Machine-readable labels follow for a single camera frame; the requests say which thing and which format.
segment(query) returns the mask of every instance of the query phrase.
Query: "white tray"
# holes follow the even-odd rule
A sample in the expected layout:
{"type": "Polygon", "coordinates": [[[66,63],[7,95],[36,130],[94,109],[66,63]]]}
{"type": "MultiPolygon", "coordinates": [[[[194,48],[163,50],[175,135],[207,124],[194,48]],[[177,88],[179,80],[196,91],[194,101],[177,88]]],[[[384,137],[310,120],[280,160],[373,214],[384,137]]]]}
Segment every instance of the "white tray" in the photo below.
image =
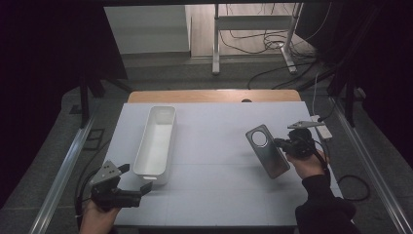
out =
{"type": "Polygon", "coordinates": [[[173,106],[153,106],[149,112],[133,165],[133,171],[144,181],[168,182],[176,129],[175,112],[173,106]]]}

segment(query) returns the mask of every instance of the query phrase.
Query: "wall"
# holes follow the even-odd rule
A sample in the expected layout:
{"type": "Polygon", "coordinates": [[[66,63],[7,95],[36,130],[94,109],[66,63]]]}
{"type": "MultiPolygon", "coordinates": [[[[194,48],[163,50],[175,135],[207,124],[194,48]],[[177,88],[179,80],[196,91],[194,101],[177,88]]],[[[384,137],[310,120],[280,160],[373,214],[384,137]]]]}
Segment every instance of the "wall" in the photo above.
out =
{"type": "Polygon", "coordinates": [[[188,52],[185,6],[106,7],[121,54],[188,52]]]}

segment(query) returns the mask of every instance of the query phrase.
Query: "metal frame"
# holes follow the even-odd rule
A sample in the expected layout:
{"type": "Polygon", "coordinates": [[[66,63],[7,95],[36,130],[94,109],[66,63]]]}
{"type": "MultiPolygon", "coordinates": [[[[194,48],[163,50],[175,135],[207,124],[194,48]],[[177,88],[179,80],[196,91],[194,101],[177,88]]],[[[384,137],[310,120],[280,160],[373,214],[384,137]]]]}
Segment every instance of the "metal frame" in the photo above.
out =
{"type": "Polygon", "coordinates": [[[284,45],[281,47],[282,56],[290,74],[296,74],[297,68],[291,58],[289,45],[297,25],[302,3],[297,3],[292,16],[224,16],[218,14],[219,5],[215,4],[212,74],[219,74],[219,30],[284,30],[288,29],[284,45]]]}
{"type": "Polygon", "coordinates": [[[29,233],[45,233],[48,229],[49,223],[51,222],[53,214],[55,213],[56,206],[58,204],[58,201],[60,200],[61,194],[63,193],[67,181],[70,178],[79,154],[82,151],[83,144],[88,137],[89,131],[94,124],[95,115],[99,105],[100,101],[97,100],[94,104],[91,118],[83,129],[78,130],[72,142],[72,145],[70,145],[69,151],[67,152],[66,157],[64,158],[64,161],[61,164],[60,169],[58,170],[55,181],[53,182],[52,187],[49,190],[45,201],[43,202],[42,208],[34,219],[29,233]]]}
{"type": "MultiPolygon", "coordinates": [[[[335,102],[333,97],[330,98],[330,102],[333,106],[335,102]]],[[[373,157],[371,157],[370,153],[362,142],[362,139],[358,135],[357,130],[355,128],[352,128],[352,126],[346,120],[346,117],[343,114],[343,106],[340,102],[337,102],[336,104],[338,108],[335,109],[335,112],[339,117],[347,136],[352,142],[352,145],[355,148],[362,165],[367,171],[368,176],[371,178],[371,181],[376,188],[379,197],[382,199],[383,204],[385,205],[392,221],[394,222],[398,233],[413,233],[412,227],[407,220],[403,208],[380,174],[379,169],[376,167],[376,164],[373,161],[373,157]]]]}

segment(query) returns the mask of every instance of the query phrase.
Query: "phone case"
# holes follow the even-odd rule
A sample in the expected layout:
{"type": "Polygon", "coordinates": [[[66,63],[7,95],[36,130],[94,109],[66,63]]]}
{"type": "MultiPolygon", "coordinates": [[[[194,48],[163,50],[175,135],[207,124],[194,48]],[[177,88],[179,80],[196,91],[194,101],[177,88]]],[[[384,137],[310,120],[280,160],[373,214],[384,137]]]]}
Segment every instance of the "phone case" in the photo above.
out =
{"type": "Polygon", "coordinates": [[[245,134],[259,161],[272,179],[289,170],[282,152],[273,143],[273,136],[265,125],[260,125],[245,134]]]}

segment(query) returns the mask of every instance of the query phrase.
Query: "person's arm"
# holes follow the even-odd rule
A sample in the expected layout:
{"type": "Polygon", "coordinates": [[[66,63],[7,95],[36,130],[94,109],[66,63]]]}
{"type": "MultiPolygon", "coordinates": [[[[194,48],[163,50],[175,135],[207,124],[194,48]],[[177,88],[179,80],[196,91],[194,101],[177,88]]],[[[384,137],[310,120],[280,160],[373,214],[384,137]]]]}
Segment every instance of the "person's arm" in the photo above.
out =
{"type": "Polygon", "coordinates": [[[308,159],[296,159],[287,155],[287,160],[303,178],[303,186],[308,192],[307,202],[295,210],[300,234],[360,233],[352,223],[356,208],[353,204],[334,197],[319,159],[315,155],[308,159]]]}
{"type": "Polygon", "coordinates": [[[120,208],[104,212],[92,200],[85,207],[80,234],[108,234],[120,208]]]}

